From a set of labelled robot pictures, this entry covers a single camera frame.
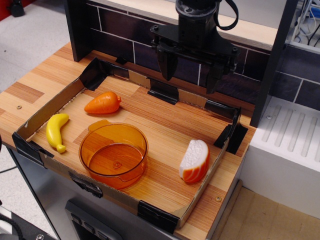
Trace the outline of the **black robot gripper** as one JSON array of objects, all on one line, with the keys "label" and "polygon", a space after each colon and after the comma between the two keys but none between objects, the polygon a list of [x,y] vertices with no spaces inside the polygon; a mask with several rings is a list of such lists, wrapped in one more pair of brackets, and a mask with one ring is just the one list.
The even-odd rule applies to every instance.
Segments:
[{"label": "black robot gripper", "polygon": [[177,25],[154,25],[151,42],[155,49],[162,76],[170,81],[178,66],[178,57],[212,65],[206,76],[206,93],[213,94],[225,75],[233,74],[240,51],[224,39],[218,30],[232,30],[239,21],[239,10],[234,1],[227,4],[235,13],[234,22],[221,25],[219,0],[177,0]]}]

